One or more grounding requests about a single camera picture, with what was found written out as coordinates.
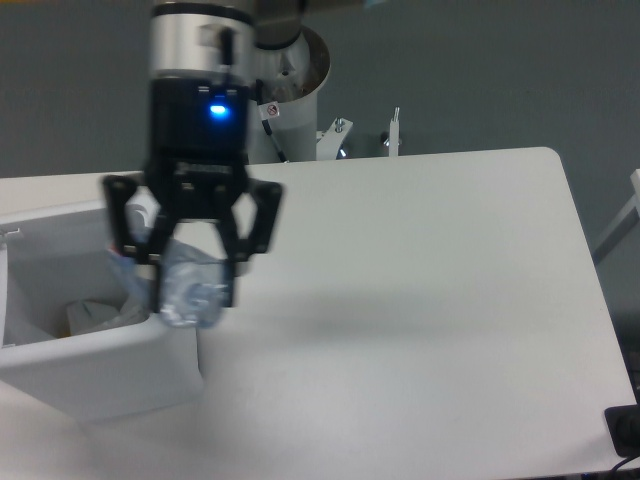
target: white bin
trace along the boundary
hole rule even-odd
[[[195,329],[171,329],[152,315],[58,338],[68,304],[119,307],[126,299],[107,264],[98,202],[0,218],[0,230],[17,229],[0,245],[0,380],[78,420],[174,405],[202,390]]]

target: white table surface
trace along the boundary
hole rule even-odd
[[[202,397],[78,425],[2,384],[3,479],[506,479],[619,460],[603,411],[634,396],[554,152],[253,171],[287,198],[238,308],[201,334]],[[0,213],[95,199],[96,179],[0,180]]]

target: metal bracket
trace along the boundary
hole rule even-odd
[[[316,160],[335,160],[340,157],[340,149],[353,128],[353,122],[346,118],[336,118],[331,127],[321,134],[316,146]]]
[[[591,253],[596,265],[602,262],[640,221],[640,170],[636,170],[631,175],[631,182],[635,195],[622,207],[596,240],[596,246]]]
[[[9,231],[0,230],[0,245],[6,245],[11,240],[19,240],[22,238],[24,238],[24,234],[19,228]]]

